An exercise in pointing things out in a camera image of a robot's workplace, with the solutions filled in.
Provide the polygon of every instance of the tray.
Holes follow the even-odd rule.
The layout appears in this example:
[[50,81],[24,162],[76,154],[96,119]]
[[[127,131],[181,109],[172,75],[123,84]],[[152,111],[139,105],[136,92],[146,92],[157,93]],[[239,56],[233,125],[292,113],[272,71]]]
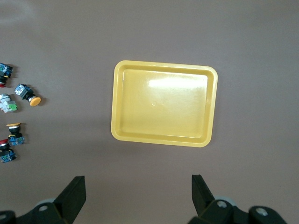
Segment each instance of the tray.
[[118,140],[203,147],[212,136],[218,76],[207,66],[121,61],[111,132]]

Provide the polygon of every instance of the red cap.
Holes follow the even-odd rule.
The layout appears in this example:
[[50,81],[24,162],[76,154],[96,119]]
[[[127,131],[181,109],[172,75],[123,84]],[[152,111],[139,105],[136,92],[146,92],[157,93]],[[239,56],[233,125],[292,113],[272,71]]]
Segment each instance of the red cap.
[[7,142],[8,142],[8,139],[1,140],[1,141],[0,141],[0,145],[5,144],[5,143],[7,143]]

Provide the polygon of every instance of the gray surface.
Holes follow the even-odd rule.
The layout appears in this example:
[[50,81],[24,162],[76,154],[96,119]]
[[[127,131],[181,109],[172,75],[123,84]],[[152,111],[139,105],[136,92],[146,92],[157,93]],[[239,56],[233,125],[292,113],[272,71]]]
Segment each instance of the gray surface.
[[[12,96],[27,144],[0,164],[0,210],[21,215],[85,175],[75,223],[185,224],[191,175],[247,210],[265,205],[298,223],[297,1],[0,0],[0,62],[8,88],[31,85],[41,106]],[[121,60],[208,65],[219,76],[204,148],[121,142],[110,133]]]

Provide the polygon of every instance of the metal bolt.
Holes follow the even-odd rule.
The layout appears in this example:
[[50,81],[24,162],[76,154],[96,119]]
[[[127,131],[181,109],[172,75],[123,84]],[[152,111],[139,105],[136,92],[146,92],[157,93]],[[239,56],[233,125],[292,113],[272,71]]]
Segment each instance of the metal bolt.
[[6,214],[0,215],[0,220],[5,219],[6,218]]
[[257,208],[256,212],[258,214],[260,214],[261,216],[267,216],[268,215],[267,211],[265,209],[263,209],[263,208]]
[[47,205],[44,205],[44,206],[41,206],[38,210],[39,211],[45,211],[48,209],[48,206]]
[[227,208],[227,205],[224,201],[218,201],[217,202],[217,205],[220,207],[220,208]]

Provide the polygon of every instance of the yellow plastic tray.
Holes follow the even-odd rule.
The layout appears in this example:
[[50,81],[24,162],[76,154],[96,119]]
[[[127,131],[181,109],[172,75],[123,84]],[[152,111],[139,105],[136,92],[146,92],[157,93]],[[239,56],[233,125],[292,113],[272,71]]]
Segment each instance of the yellow plastic tray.
[[111,132],[118,140],[203,147],[212,136],[218,76],[207,66],[121,61]]

